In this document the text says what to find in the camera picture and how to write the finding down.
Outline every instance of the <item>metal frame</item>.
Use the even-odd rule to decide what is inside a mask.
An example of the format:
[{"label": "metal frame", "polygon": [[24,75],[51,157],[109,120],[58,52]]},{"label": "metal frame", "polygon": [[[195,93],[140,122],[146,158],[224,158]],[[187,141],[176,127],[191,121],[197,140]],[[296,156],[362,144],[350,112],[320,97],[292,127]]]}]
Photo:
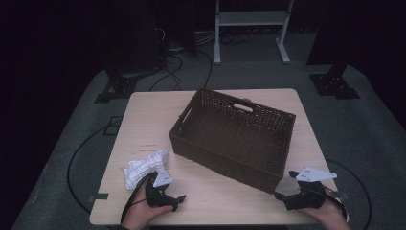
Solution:
[{"label": "metal frame", "polygon": [[294,0],[289,0],[286,11],[220,11],[220,0],[215,2],[215,42],[214,64],[221,63],[220,54],[220,26],[253,26],[253,25],[282,25],[280,37],[276,38],[284,64],[289,64],[290,59],[284,48],[287,25],[293,8]]}]

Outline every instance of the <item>wooden table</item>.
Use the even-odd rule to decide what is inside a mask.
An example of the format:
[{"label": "wooden table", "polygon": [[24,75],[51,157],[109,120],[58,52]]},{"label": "wooden table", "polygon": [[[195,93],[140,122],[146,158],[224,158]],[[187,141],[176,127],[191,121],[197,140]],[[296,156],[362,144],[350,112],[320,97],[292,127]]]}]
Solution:
[{"label": "wooden table", "polygon": [[[288,171],[301,171],[310,166],[328,171],[326,160],[305,114],[298,94],[293,89],[219,90],[250,99],[253,103],[295,114],[296,122],[285,167],[285,178],[277,191],[297,194],[297,182]],[[166,194],[187,195],[176,212],[154,219],[151,225],[249,225],[303,224],[314,219],[297,211],[286,211],[284,204],[272,195],[213,172],[172,152],[169,131],[186,108],[195,91],[137,92],[128,103],[124,119],[111,152],[100,194],[107,199],[95,201],[90,221],[93,224],[119,224],[122,210],[131,195],[125,187],[122,168],[132,160],[143,160],[159,149],[169,150],[166,170],[173,182]],[[333,180],[323,181],[336,190]]]}]

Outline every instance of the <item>basket handle hole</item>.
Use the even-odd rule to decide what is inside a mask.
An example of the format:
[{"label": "basket handle hole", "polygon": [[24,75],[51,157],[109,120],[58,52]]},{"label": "basket handle hole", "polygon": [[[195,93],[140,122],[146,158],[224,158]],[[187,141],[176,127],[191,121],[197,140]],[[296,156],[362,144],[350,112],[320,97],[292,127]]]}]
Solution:
[{"label": "basket handle hole", "polygon": [[236,107],[236,108],[243,109],[243,110],[248,111],[248,112],[253,112],[254,111],[253,108],[247,107],[247,106],[239,104],[239,103],[234,103],[233,106]]},{"label": "basket handle hole", "polygon": [[183,118],[182,123],[185,123],[185,121],[188,119],[188,117],[190,116],[192,112],[192,109],[189,109],[188,113],[186,114],[186,116]]}]

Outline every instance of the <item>black backdrop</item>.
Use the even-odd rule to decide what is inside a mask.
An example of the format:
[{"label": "black backdrop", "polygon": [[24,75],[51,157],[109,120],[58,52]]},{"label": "black backdrop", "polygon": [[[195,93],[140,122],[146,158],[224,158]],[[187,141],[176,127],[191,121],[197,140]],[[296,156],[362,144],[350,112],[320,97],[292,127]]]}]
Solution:
[{"label": "black backdrop", "polygon": [[307,64],[343,54],[406,129],[406,3],[331,0]]},{"label": "black backdrop", "polygon": [[[132,1],[132,10],[139,11],[134,17],[149,15],[134,6],[142,2]],[[119,17],[116,12],[125,9],[118,7],[111,0],[1,2],[1,229],[14,223],[87,85],[107,57],[117,55],[112,45],[140,67],[156,54],[156,47],[145,44],[155,40],[143,36],[125,47],[137,35],[124,33],[120,20],[131,13]],[[141,43],[150,48],[142,61],[132,56]]]}]

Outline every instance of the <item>vr controller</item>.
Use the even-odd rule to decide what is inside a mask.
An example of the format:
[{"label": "vr controller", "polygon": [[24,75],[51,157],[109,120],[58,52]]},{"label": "vr controller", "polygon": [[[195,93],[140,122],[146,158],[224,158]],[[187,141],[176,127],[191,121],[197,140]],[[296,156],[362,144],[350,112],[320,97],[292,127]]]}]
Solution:
[{"label": "vr controller", "polygon": [[[337,199],[326,193],[325,186],[319,181],[320,179],[319,174],[317,174],[317,176],[314,176],[313,174],[311,176],[313,177],[313,179],[311,179],[310,175],[315,172],[324,173],[312,168],[304,168],[304,170],[301,173],[290,171],[289,172],[290,177],[298,179],[300,192],[296,195],[288,195],[288,196],[278,192],[274,192],[275,199],[283,201],[287,210],[296,210],[303,208],[320,208],[326,201],[326,199],[328,199],[340,208],[341,213],[344,216],[344,219],[348,220],[349,217],[347,214],[346,207],[342,202],[338,201]],[[326,179],[328,177],[335,178],[336,174],[331,173],[330,175],[323,177],[323,179]]]},{"label": "vr controller", "polygon": [[132,205],[137,205],[134,202],[134,196],[138,194],[138,191],[140,190],[141,186],[147,182],[146,184],[146,201],[150,207],[162,207],[162,206],[167,206],[171,205],[172,212],[175,212],[176,209],[178,208],[178,204],[182,203],[186,195],[181,195],[178,198],[173,198],[169,195],[165,194],[165,189],[169,186],[170,182],[172,181],[172,178],[168,173],[164,170],[158,170],[155,172],[152,172],[146,176],[144,176],[140,182],[138,182],[137,187],[134,189],[134,191],[131,194],[131,197],[129,198],[128,202],[126,203],[123,213],[122,213],[122,218],[121,222],[123,222],[125,218],[125,214],[127,210],[132,206]]}]

